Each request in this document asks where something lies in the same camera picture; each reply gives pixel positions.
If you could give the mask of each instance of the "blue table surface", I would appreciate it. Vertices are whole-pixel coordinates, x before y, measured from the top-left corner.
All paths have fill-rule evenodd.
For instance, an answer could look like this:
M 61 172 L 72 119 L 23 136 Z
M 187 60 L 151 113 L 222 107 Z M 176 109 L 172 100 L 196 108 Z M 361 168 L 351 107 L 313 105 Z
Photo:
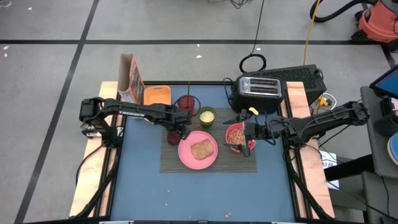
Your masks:
M 185 86 L 171 88 L 172 102 L 187 93 Z M 229 108 L 223 86 L 191 86 L 190 93 L 202 106 Z M 257 173 L 161 174 L 162 131 L 161 126 L 127 118 L 112 221 L 294 222 L 280 139 L 276 146 L 257 141 L 252 152 L 256 153 Z

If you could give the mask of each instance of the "black toaster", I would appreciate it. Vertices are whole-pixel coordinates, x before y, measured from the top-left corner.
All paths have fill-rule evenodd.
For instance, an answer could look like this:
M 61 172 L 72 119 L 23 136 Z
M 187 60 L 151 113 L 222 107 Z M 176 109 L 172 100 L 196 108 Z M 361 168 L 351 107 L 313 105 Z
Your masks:
M 236 112 L 255 108 L 260 113 L 275 113 L 284 99 L 286 82 L 278 78 L 241 75 L 232 88 L 231 106 Z

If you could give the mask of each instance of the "orange vacuum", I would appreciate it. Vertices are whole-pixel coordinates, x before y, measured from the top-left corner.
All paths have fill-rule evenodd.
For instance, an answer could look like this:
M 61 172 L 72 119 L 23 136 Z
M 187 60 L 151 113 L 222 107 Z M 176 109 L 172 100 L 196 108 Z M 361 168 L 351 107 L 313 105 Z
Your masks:
M 392 52 L 397 51 L 398 0 L 353 0 L 329 16 L 315 16 L 315 22 L 329 21 L 359 3 L 370 4 L 371 7 L 355 14 L 359 31 L 351 36 L 352 40 L 356 42 L 374 40 L 385 43 Z M 311 18 L 316 5 L 315 1 L 310 11 Z

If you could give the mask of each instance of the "woven placemat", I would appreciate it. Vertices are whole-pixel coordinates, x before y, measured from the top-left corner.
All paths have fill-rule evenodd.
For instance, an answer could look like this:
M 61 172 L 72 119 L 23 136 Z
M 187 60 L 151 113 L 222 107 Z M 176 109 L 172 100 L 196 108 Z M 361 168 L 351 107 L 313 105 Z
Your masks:
M 210 129 L 200 126 L 198 116 L 192 118 L 192 125 L 188 126 L 191 131 L 206 131 L 211 134 L 218 144 L 218 155 L 216 161 L 206 169 L 193 170 L 186 167 L 178 156 L 178 146 L 171 146 L 167 142 L 167 131 L 162 133 L 162 152 L 160 153 L 160 172 L 257 172 L 255 149 L 251 151 L 250 157 L 243 157 L 241 153 L 232 151 L 225 146 L 225 132 L 230 124 L 223 124 L 236 117 L 232 109 L 215 108 L 216 119 Z

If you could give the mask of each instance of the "toast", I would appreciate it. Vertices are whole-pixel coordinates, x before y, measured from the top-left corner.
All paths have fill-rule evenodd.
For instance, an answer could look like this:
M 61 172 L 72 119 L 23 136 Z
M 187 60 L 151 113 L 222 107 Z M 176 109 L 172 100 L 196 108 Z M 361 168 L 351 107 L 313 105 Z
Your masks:
M 211 156 L 214 152 L 213 146 L 211 145 L 211 142 L 208 139 L 192 145 L 191 151 L 194 158 L 196 159 L 204 159 L 206 157 Z

